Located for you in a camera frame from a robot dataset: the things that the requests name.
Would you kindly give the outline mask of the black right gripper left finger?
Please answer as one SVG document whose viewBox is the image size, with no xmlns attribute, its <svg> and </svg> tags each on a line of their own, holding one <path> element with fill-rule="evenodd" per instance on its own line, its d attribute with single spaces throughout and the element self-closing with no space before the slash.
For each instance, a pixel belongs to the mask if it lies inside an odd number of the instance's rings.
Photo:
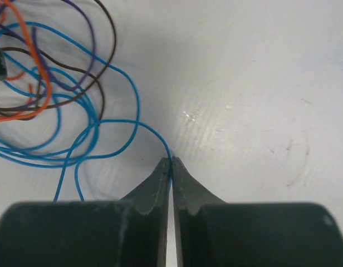
<svg viewBox="0 0 343 267">
<path fill-rule="evenodd" d="M 165 266 L 169 160 L 120 200 L 17 202 L 0 218 L 0 266 Z"/>
</svg>

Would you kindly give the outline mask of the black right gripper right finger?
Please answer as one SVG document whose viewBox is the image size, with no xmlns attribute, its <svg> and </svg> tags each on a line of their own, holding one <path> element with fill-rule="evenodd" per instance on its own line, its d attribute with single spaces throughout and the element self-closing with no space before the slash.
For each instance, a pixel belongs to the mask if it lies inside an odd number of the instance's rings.
<svg viewBox="0 0 343 267">
<path fill-rule="evenodd" d="M 343 266 L 343 236 L 311 202 L 227 203 L 174 157 L 179 266 Z"/>
</svg>

